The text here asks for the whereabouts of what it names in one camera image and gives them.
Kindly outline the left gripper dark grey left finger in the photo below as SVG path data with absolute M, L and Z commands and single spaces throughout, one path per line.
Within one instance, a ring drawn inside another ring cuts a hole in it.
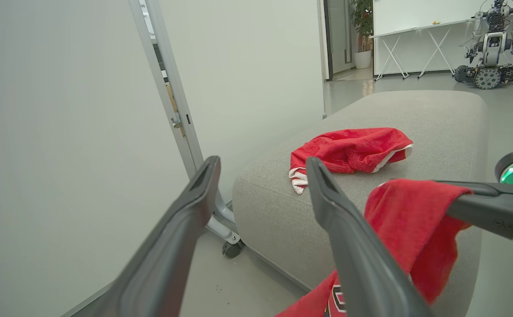
M 96 317 L 177 317 L 194 249 L 213 214 L 221 163 L 210 156 L 196 171 L 110 289 Z

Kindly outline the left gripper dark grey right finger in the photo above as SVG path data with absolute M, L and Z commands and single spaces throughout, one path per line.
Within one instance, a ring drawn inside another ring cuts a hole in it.
M 433 311 L 317 157 L 306 161 L 315 219 L 327 232 L 347 311 L 357 317 L 431 317 Z

